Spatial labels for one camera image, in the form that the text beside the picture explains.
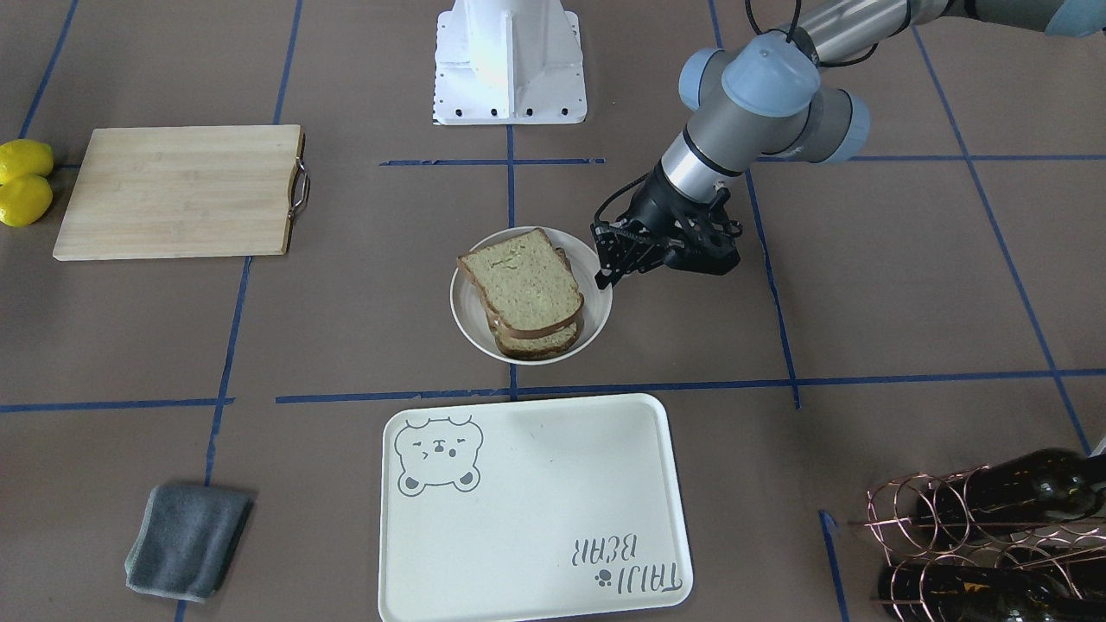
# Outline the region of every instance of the black cable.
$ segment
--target black cable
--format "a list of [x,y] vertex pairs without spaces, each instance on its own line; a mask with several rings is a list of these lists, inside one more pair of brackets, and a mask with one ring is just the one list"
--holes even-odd
[[[795,0],[795,11],[791,15],[791,25],[787,28],[787,32],[784,33],[786,34],[787,43],[791,43],[791,41],[795,38],[795,31],[799,30],[799,15],[802,14],[802,12],[803,0]],[[764,31],[761,30],[760,25],[757,23],[757,18],[753,17],[753,0],[745,0],[745,17],[749,18],[749,25],[753,29],[753,32],[757,34],[764,34]],[[770,29],[769,32],[772,32],[773,30],[779,29],[773,28]]]
[[787,29],[787,43],[791,43],[792,39],[795,38],[795,31],[799,30],[799,14],[802,12],[803,0],[795,0],[795,12],[791,15],[791,28]]
[[[902,19],[902,24],[898,28],[898,30],[896,30],[895,32],[891,33],[891,37],[895,37],[896,34],[898,34],[898,33],[902,32],[904,30],[910,28],[910,22],[912,22],[912,21],[914,21],[914,9],[910,7],[910,2],[908,1],[906,3],[906,17]],[[818,63],[818,64],[821,66],[830,68],[830,69],[836,69],[836,68],[843,68],[843,66],[851,66],[851,65],[859,64],[859,63],[863,63],[864,61],[870,59],[872,54],[876,53],[876,48],[878,48],[878,46],[879,46],[878,42],[877,43],[873,43],[872,48],[868,48],[867,53],[865,53],[863,56],[860,56],[858,59],[853,59],[851,61],[844,61],[844,62],[839,62],[839,63]]]
[[625,185],[625,186],[623,186],[622,188],[618,188],[618,189],[617,189],[617,190],[615,191],[615,194],[613,194],[613,195],[611,195],[609,197],[607,197],[607,200],[603,201],[603,205],[601,205],[601,206],[599,206],[599,208],[598,208],[597,210],[595,210],[595,219],[594,219],[594,220],[595,220],[595,226],[596,226],[596,227],[599,227],[599,226],[602,225],[602,224],[599,222],[599,215],[602,215],[602,214],[603,214],[603,210],[604,210],[604,209],[606,209],[608,205],[611,205],[612,203],[614,203],[614,200],[615,200],[616,198],[618,198],[618,197],[623,196],[624,194],[626,194],[626,191],[628,191],[628,190],[629,190],[630,188],[633,188],[634,186],[637,186],[637,185],[638,185],[638,184],[640,184],[641,182],[645,182],[645,178],[646,178],[646,177],[648,177],[648,176],[649,176],[649,173],[646,173],[645,175],[643,175],[643,176],[638,177],[637,179],[634,179],[634,180],[633,180],[633,182],[630,182],[629,184],[626,184],[626,185]]
[[757,18],[753,17],[753,0],[745,0],[745,17],[749,18],[749,25],[752,27],[753,32],[764,34],[760,27],[757,25]]
[[859,64],[859,63],[863,63],[864,61],[870,59],[872,54],[876,53],[876,48],[878,48],[878,46],[879,46],[879,43],[873,43],[872,48],[868,48],[868,52],[866,54],[864,54],[863,56],[860,56],[859,59],[853,59],[852,61],[844,61],[844,62],[841,62],[841,63],[818,63],[818,64],[821,66],[831,68],[831,69],[843,68],[843,66],[851,66],[851,65]]

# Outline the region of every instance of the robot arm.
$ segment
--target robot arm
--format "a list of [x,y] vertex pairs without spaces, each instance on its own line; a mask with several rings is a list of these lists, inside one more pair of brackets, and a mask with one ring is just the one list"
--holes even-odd
[[[653,170],[595,215],[598,287],[660,265],[708,274],[732,270],[741,226],[724,205],[743,170],[761,155],[844,162],[867,139],[867,107],[822,86],[818,69],[849,64],[879,41],[942,15],[1084,37],[1106,27],[1106,1],[830,0],[739,53],[696,52],[679,81],[680,99],[695,113]],[[628,209],[603,220],[606,207],[638,184]]]

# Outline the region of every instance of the bread slice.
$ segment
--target bread slice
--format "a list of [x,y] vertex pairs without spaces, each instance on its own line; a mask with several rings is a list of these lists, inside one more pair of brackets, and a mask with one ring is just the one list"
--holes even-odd
[[572,270],[543,229],[462,255],[457,266],[505,336],[549,336],[574,324],[584,310]]
[[491,334],[495,338],[495,348],[499,348],[503,355],[519,361],[543,361],[567,352],[580,339],[584,320],[576,320],[553,334],[538,339],[515,339],[504,335],[502,331],[492,325],[490,320],[488,328],[491,329]]

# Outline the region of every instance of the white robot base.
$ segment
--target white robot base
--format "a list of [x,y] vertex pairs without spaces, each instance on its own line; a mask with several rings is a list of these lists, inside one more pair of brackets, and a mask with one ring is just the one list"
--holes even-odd
[[438,15],[434,122],[581,123],[580,19],[560,0],[457,0]]

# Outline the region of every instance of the white bowl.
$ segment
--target white bowl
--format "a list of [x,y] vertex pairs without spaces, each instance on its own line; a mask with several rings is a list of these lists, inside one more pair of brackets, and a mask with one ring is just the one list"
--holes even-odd
[[[480,240],[479,243],[472,247],[472,250],[521,236],[536,228],[515,227],[492,234]],[[576,283],[580,286],[580,293],[584,296],[584,326],[576,343],[564,353],[542,361],[521,361],[504,355],[495,346],[495,338],[492,336],[491,329],[488,328],[488,317],[484,313],[483,305],[480,304],[480,296],[477,293],[477,288],[465,278],[465,274],[460,273],[460,270],[453,270],[453,280],[449,284],[449,305],[452,308],[453,320],[457,321],[457,326],[472,342],[472,345],[479,348],[484,354],[505,363],[547,365],[557,361],[564,361],[568,356],[587,348],[599,334],[599,331],[603,330],[604,324],[607,323],[607,317],[611,315],[612,289],[614,288],[608,287],[605,290],[601,290],[595,284],[595,273],[599,271],[599,257],[595,255],[595,251],[589,246],[564,231],[557,231],[549,227],[542,227],[542,229],[545,230],[545,235],[549,236],[553,246],[564,249],[572,266],[572,273],[576,277]]]

